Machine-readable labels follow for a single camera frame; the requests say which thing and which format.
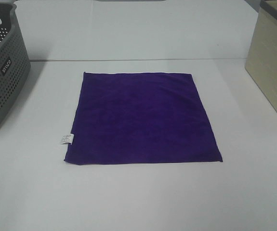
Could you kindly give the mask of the purple towel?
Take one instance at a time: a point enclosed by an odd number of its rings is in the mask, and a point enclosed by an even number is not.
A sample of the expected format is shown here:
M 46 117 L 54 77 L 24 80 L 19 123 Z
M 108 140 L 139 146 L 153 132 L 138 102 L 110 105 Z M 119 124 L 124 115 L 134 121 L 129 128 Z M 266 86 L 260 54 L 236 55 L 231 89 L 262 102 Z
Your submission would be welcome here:
M 71 133 L 75 165 L 223 160 L 191 74 L 84 73 Z

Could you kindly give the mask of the white towel care label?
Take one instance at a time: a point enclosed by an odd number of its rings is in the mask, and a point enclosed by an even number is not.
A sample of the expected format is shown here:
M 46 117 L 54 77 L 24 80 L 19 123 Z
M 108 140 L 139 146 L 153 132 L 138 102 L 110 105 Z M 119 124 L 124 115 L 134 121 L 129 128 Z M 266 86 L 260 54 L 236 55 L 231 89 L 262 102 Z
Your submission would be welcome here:
M 67 134 L 61 138 L 60 144 L 72 144 L 74 140 L 74 134 Z

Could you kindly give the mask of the grey perforated plastic basket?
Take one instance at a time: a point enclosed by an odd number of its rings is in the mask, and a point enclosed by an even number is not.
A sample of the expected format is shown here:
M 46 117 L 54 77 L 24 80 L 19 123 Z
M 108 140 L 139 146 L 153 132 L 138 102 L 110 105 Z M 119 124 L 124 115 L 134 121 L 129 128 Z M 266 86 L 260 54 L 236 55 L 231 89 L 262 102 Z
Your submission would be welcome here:
M 0 2 L 0 125 L 20 94 L 31 67 L 15 10 L 15 4 Z

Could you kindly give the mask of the beige storage box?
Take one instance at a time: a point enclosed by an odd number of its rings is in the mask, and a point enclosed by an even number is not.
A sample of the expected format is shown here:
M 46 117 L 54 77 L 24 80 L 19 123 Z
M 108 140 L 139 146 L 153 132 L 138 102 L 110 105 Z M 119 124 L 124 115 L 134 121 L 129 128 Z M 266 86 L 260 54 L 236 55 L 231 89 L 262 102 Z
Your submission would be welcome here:
M 260 2 L 245 69 L 277 112 L 277 0 Z

